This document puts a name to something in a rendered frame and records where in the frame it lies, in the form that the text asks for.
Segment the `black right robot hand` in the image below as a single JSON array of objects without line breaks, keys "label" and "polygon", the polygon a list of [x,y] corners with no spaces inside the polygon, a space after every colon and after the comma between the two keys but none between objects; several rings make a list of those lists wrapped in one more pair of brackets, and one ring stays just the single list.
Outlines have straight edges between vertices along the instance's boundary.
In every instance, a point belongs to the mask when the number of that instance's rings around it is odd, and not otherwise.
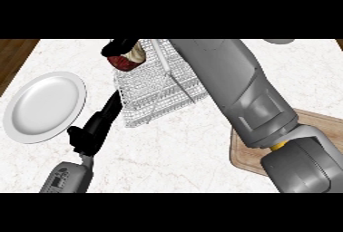
[{"label": "black right robot hand", "polygon": [[138,42],[136,38],[126,38],[126,39],[116,38],[104,47],[101,54],[105,57],[120,56],[121,54],[126,54],[132,51],[136,42]]}]

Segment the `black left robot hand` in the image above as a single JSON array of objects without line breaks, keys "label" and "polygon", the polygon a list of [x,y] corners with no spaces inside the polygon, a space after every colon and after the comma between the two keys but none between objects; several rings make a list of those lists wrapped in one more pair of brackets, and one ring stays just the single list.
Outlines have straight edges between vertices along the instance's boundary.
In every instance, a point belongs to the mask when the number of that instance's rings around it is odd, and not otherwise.
[{"label": "black left robot hand", "polygon": [[111,123],[116,121],[120,112],[121,96],[120,92],[114,92],[104,109],[93,114],[84,127],[71,126],[67,129],[70,144],[76,153],[89,157],[98,153],[108,136]]}]

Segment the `wooden cutting board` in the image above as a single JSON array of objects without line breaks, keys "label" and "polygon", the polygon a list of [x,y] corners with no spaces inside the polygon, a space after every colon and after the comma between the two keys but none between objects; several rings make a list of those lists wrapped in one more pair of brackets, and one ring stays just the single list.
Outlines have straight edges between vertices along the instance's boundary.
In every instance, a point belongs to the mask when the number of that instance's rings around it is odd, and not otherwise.
[{"label": "wooden cutting board", "polygon": [[[299,115],[299,122],[315,126],[324,132],[330,141],[343,153],[343,119],[299,109],[294,111]],[[237,168],[260,175],[266,175],[260,159],[269,152],[271,149],[249,148],[237,135],[237,131],[232,130],[229,160]]]}]

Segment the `white round plate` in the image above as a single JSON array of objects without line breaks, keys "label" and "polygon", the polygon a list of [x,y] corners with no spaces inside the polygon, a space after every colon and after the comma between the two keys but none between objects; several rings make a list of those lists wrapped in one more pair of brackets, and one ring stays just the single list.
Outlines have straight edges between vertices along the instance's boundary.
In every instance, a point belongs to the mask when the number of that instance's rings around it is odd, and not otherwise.
[{"label": "white round plate", "polygon": [[33,144],[59,135],[77,119],[87,97],[86,84],[71,72],[50,72],[19,89],[8,104],[8,136]]}]

